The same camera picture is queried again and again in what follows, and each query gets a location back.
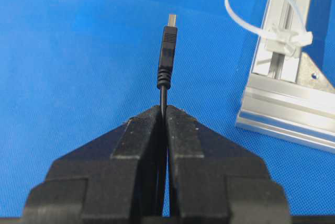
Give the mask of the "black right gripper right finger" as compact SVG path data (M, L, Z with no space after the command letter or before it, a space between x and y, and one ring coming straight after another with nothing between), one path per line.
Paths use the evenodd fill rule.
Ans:
M170 214L180 223L290 223L283 188L256 154L198 122L166 110Z

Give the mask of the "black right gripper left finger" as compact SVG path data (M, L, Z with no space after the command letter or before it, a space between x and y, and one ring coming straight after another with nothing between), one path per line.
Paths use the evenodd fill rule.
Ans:
M56 159L23 223L133 223L162 213L159 106Z

